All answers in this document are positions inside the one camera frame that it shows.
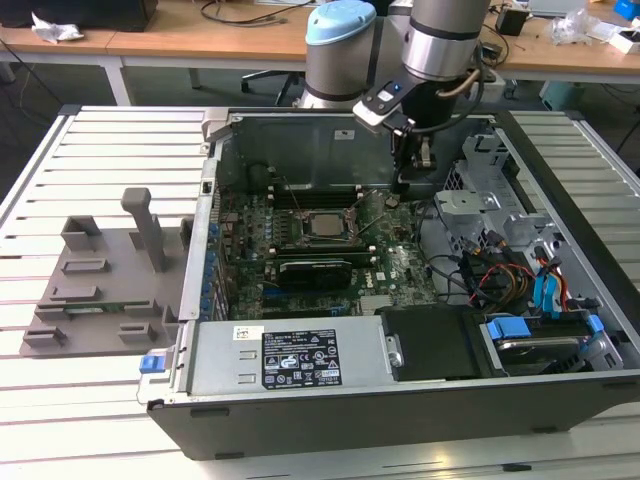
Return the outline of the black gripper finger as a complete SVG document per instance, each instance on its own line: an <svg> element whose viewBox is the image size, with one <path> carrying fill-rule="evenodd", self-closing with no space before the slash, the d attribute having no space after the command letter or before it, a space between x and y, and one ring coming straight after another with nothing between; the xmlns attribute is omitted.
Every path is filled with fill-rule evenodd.
<svg viewBox="0 0 640 480"><path fill-rule="evenodd" d="M414 170L435 171L437 160L432 152L433 138L430 135L412 133L409 130L391 132L391 155L393 157L393 175L391 192L402 194L408 185L402 182L403 173Z"/></svg>

